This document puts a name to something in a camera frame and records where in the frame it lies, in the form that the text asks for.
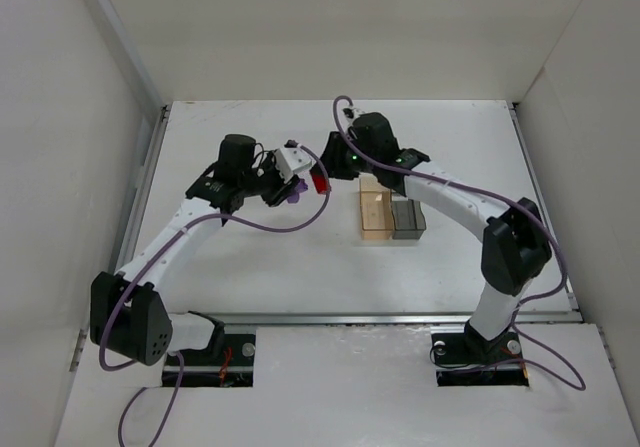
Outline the red lego brick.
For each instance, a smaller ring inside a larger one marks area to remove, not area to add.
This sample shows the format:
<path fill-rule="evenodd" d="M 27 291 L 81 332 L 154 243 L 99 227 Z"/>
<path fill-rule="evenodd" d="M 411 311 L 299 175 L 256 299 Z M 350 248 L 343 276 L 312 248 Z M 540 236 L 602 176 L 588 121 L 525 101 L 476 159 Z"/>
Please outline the red lego brick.
<path fill-rule="evenodd" d="M 329 181 L 327 180 L 327 177 L 324 175 L 322 170 L 318 168 L 318 166 L 315 166 L 312 169 L 310 175 L 311 175 L 311 179 L 313 181 L 315 190 L 318 194 L 323 195 L 329 192 L 330 190 Z"/>

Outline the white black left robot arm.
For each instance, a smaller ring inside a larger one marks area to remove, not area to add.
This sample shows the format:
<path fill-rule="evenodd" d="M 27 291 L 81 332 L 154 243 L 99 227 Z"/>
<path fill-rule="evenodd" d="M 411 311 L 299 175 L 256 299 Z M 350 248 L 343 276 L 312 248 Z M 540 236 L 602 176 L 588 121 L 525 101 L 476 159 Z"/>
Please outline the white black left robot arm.
<path fill-rule="evenodd" d="M 166 294 L 190 258 L 227 223 L 256 225 L 236 214 L 246 199 L 259 197 L 269 207 L 292 201 L 313 164 L 295 141 L 262 150 L 250 136 L 226 135 L 217 159 L 189 186 L 168 224 L 128 263 L 92 281 L 89 336 L 101 368 L 152 366 L 184 350 L 218 352 L 223 323 L 194 310 L 169 312 Z"/>

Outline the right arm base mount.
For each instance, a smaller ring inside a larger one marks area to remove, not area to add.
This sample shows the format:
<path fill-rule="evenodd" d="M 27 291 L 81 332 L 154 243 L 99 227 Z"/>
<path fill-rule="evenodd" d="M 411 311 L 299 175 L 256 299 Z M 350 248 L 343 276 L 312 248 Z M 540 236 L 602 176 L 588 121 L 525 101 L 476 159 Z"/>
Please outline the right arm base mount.
<path fill-rule="evenodd" d="M 528 387 L 518 335 L 507 332 L 488 352 L 473 351 L 461 332 L 431 335 L 429 351 L 439 387 Z"/>

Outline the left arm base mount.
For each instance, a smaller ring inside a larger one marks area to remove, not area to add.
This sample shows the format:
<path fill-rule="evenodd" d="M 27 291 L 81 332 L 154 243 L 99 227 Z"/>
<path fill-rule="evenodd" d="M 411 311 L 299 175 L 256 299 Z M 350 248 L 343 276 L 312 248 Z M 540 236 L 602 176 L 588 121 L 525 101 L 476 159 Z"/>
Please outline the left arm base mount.
<path fill-rule="evenodd" d="M 250 388 L 254 384 L 256 334 L 226 333 L 214 351 L 183 350 L 184 388 Z"/>

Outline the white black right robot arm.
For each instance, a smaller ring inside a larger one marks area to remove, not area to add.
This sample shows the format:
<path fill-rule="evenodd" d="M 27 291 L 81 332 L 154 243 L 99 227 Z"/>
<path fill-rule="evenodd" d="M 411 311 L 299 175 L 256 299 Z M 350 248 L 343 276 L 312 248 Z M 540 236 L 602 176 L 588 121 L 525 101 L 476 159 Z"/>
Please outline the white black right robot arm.
<path fill-rule="evenodd" d="M 428 155 L 401 148 L 388 119 L 379 112 L 347 107 L 346 131 L 331 132 L 313 175 L 318 191 L 323 172 L 336 180 L 361 174 L 408 200 L 431 207 L 464 227 L 481 243 L 485 286 L 464 327 L 468 350 L 487 355 L 504 338 L 513 314 L 532 280 L 551 258 L 537 205 L 522 198 L 499 200 L 477 188 L 465 188 Z"/>

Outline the purple lego piece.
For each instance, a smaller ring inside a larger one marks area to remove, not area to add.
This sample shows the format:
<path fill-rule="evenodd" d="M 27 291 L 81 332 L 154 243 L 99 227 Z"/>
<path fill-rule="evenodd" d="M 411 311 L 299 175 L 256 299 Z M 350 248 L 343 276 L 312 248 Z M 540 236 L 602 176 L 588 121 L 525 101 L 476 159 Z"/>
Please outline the purple lego piece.
<path fill-rule="evenodd" d="M 296 204 L 300 200 L 300 196 L 308 190 L 308 186 L 304 179 L 300 179 L 288 194 L 286 201 L 289 204 Z"/>

